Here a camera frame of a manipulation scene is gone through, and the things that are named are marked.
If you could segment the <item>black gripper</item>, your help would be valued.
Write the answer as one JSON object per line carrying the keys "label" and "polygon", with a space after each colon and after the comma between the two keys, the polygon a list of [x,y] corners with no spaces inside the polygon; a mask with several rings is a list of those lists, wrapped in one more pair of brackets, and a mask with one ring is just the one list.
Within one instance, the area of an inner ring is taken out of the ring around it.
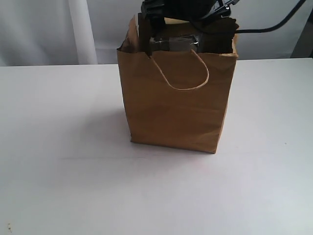
{"label": "black gripper", "polygon": [[237,0],[145,0],[138,13],[139,52],[137,58],[152,55],[151,36],[156,37],[166,28],[164,18],[183,21],[202,21],[212,17],[228,17],[231,5]]}

